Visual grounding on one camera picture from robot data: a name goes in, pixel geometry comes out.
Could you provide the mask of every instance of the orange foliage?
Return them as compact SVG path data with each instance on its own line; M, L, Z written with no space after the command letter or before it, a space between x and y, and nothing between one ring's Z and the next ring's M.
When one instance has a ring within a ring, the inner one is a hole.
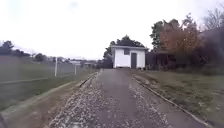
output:
M182 26L172 27L169 24L164 26L160 33L163 47L170 53L189 53L201 45L199 31L196 24L191 23L182 28Z

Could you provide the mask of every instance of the gravel driveway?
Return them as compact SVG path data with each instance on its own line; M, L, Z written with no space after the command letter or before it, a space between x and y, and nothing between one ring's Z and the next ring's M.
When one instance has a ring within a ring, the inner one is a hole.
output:
M101 70L46 128L204 128L139 85L126 71Z

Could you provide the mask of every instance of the white cloud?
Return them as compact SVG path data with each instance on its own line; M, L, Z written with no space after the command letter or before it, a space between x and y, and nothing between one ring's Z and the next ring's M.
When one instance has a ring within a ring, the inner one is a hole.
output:
M212 3L212 0L206 0L208 4L202 0L9 1L0 0L2 39L48 55L91 59L101 58L110 41L126 34L151 47L149 34L153 23L183 19L189 12L198 20Z

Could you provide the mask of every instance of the green grass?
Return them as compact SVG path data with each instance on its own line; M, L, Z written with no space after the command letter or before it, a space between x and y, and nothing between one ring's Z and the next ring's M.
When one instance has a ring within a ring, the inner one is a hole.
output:
M134 72L148 86L216 127L224 127L224 76L162 71Z
M13 84L0 84L0 111L67 82L79 81L91 72L93 71L84 71L76 76L73 75Z
M77 67L77 75L74 75L72 64L59 64L58 76L68 76L55 78L53 63L38 63L28 58L0 56L0 111L67 82L79 81L94 71L93 69ZM8 84L2 83L37 78L49 79Z
M30 58L0 56L0 83L54 76L53 62L36 62ZM74 73L72 64L58 63L58 76Z

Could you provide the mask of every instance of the dark doorway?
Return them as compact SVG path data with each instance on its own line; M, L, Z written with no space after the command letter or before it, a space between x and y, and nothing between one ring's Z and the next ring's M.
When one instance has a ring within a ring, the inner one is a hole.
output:
M137 54L136 53L131 53L131 68L136 68L137 67Z

